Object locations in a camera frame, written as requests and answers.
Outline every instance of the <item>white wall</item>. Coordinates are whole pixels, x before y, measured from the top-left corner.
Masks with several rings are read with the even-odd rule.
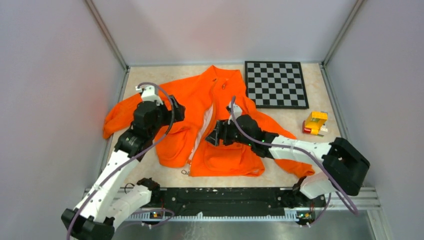
[[[355,0],[94,0],[129,65],[322,61]]]
[[[424,1],[367,1],[328,69],[394,239],[422,239]]]
[[[0,235],[65,239],[123,70],[82,0],[0,3]]]

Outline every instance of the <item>black cable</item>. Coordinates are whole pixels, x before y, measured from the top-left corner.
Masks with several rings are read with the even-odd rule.
[[[127,183],[127,184],[125,184],[125,186],[123,187],[123,191],[125,192],[125,194],[127,194],[127,187],[128,187],[128,185],[132,185],[132,187],[134,188],[136,185],[134,185],[134,183],[131,183],[131,182],[129,182],[129,183]]]

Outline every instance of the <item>purple cable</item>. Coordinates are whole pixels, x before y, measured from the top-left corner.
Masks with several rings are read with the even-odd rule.
[[[172,214],[172,216],[168,217],[167,219],[165,219],[163,221],[160,221],[157,224],[151,225],[151,228],[156,228],[156,227],[159,227],[161,225],[164,225],[165,223],[167,223],[169,220],[171,220],[175,216],[175,212],[173,212],[172,210],[166,209],[166,208],[158,208],[158,209],[152,209],[152,210],[135,211],[131,215],[134,215],[134,214],[146,214],[146,213],[153,213],[153,212],[166,212],[166,213]],[[140,223],[139,222],[132,222],[132,223],[126,224],[125,226],[122,226],[122,227],[120,227],[118,229],[119,229],[119,231],[122,231],[126,227],[133,226],[133,225],[140,225]]]
[[[236,96],[233,96],[232,97],[232,99],[231,99],[231,116],[232,116],[232,119],[233,119],[233,122],[234,122],[234,124],[235,124],[235,126],[237,127],[237,129],[241,132],[241,134],[243,134],[247,139],[249,139],[250,141],[252,141],[252,142],[254,142],[254,143],[257,143],[257,144],[260,144],[260,145],[264,145],[264,146],[269,146],[269,147],[279,147],[279,148],[292,148],[292,146],[289,146],[289,145],[282,145],[282,144],[272,144],[272,143],[267,143],[267,142],[261,142],[261,141],[258,141],[258,140],[256,140],[256,139],[254,139],[253,137],[251,137],[251,136],[249,136],[249,135],[247,135],[243,130],[242,130],[242,128],[240,127],[240,125],[237,123],[237,121],[236,121],[236,116],[234,115],[234,108],[233,108],[233,105],[234,105],[234,102],[236,101]],[[318,165],[318,167],[325,173],[325,175],[327,175],[327,177],[328,177],[328,179],[335,185],[335,187],[337,188],[337,190],[343,195],[343,197],[345,198],[343,198],[342,196],[340,196],[340,193],[339,192],[336,192],[336,194],[338,195],[338,197],[341,199],[341,201],[344,203],[344,205],[346,205],[346,208],[347,209],[349,209],[349,211],[350,212],[352,212],[355,216],[358,216],[359,215],[359,212],[358,212],[358,209],[357,209],[357,207],[355,206],[355,204],[354,204],[354,202],[352,201],[352,199],[346,194],[346,192],[340,187],[340,185],[336,182],[336,180],[329,174],[329,172],[323,167],[323,165],[312,155],[312,154],[310,154],[308,151],[306,151],[305,149],[303,149],[303,148],[300,148],[300,147],[297,147],[297,146],[293,146],[293,149],[294,150],[297,150],[297,151],[300,151],[300,152],[302,152],[302,153],[304,153],[304,154],[306,154],[308,157],[310,157],[314,162],[315,162],[315,164],[316,165]]]
[[[126,162],[122,163],[119,167],[117,167],[115,170],[113,170],[100,184],[99,184],[99,188],[101,188],[103,185],[105,185],[105,183],[111,179],[111,177],[113,175],[115,175],[121,168],[125,167],[126,165],[128,165],[129,163],[131,163],[132,161],[134,161],[135,159],[139,158],[140,156],[144,155],[145,153],[147,153],[147,151],[149,151],[150,149],[152,149],[153,147],[155,147],[158,143],[160,143],[165,136],[169,133],[169,131],[172,128],[172,125],[174,124],[174,117],[175,117],[175,110],[173,108],[172,105],[172,100],[171,97],[168,95],[168,93],[160,86],[158,86],[155,83],[152,82],[142,82],[138,85],[138,87],[140,87],[141,85],[152,85],[155,88],[159,89],[168,99],[169,103],[171,104],[171,122],[169,123],[168,129],[166,130],[165,134],[159,138],[159,140],[157,140],[157,142],[153,143],[151,146],[149,146],[148,148],[144,149],[143,151],[141,151],[139,154],[131,157],[129,160],[127,160]],[[95,189],[88,197],[87,199],[82,203],[81,207],[78,209],[78,211],[76,211],[75,215],[73,216],[72,220],[70,221],[69,227],[67,229],[67,233],[66,233],[66,240],[71,240],[71,232],[72,232],[72,228],[74,227],[75,221],[77,220],[77,216],[79,216],[81,214],[81,212],[83,211],[83,209],[87,206],[87,204],[89,203],[89,201],[94,197],[94,195],[96,195],[97,193],[97,189]]]

